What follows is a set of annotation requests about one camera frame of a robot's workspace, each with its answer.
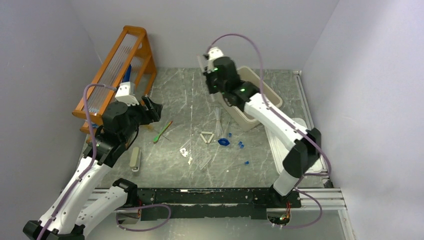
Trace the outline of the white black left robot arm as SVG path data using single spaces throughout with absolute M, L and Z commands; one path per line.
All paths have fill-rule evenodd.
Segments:
M 139 104 L 114 101 L 102 115 L 94 141 L 83 152 L 77 170 L 58 199 L 39 220 L 29 220 L 23 233 L 31 240 L 84 240 L 105 217 L 124 207 L 139 207 L 138 186 L 117 179 L 106 195 L 84 208 L 93 190 L 138 136 L 140 126 L 158 122 L 163 105 L 143 96 Z

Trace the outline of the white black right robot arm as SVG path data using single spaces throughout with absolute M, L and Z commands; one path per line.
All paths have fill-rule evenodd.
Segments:
M 283 170 L 272 185 L 273 191 L 269 197 L 275 207 L 282 207 L 302 176 L 320 158 L 320 131 L 299 125 L 262 95 L 256 85 L 242 80 L 230 57 L 206 53 L 204 58 L 207 66 L 203 75 L 209 93 L 220 93 L 228 107 L 235 107 L 254 117 L 288 149 L 287 156 L 282 160 Z

